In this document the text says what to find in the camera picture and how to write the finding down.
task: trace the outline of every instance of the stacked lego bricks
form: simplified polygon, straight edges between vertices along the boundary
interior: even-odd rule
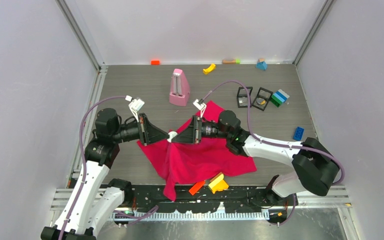
[[[286,94],[282,89],[279,89],[277,92],[273,93],[271,96],[270,102],[272,102],[276,107],[280,107],[286,100],[288,100],[289,95]]]

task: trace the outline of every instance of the red cloth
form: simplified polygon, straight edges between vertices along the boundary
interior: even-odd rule
[[[203,117],[217,122],[222,111],[223,108],[210,101]],[[190,122],[191,119],[176,132],[183,131]],[[140,141],[137,144],[158,175],[165,179],[164,195],[172,201],[176,200],[176,183],[195,184],[220,172],[233,177],[257,171],[253,158],[229,152],[225,139],[203,137],[200,144],[169,143],[167,140],[148,146],[143,146]]]

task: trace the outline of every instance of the yellow block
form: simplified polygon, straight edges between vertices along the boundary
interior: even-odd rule
[[[211,189],[211,192],[215,194],[216,192],[221,192],[223,190],[226,190],[229,188],[229,185],[226,183],[225,180],[221,180],[219,183],[217,183],[215,186],[211,187],[208,185],[208,187]]]
[[[208,68],[205,68],[202,70],[202,72],[207,75],[211,73],[214,69],[216,69],[216,65],[214,63],[211,63],[211,65]]]
[[[215,177],[211,178],[211,180],[209,182],[212,183],[212,182],[216,181],[215,184],[218,184],[223,179],[225,179],[225,175],[223,175],[223,173],[220,172]]]

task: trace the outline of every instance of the white wall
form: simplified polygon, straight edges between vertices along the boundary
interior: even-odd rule
[[[95,69],[55,1],[0,0],[0,240],[37,240]]]
[[[325,0],[70,0],[108,65],[291,63]]]
[[[384,0],[338,0],[298,72],[365,239],[384,239]]]

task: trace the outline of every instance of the orange block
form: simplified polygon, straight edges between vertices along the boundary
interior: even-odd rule
[[[205,184],[205,181],[200,181],[195,183],[195,185],[193,185],[193,187],[189,189],[189,193],[193,196],[198,192],[199,189],[201,189],[204,186],[204,184]]]
[[[158,59],[151,60],[151,65],[160,65],[160,60]]]

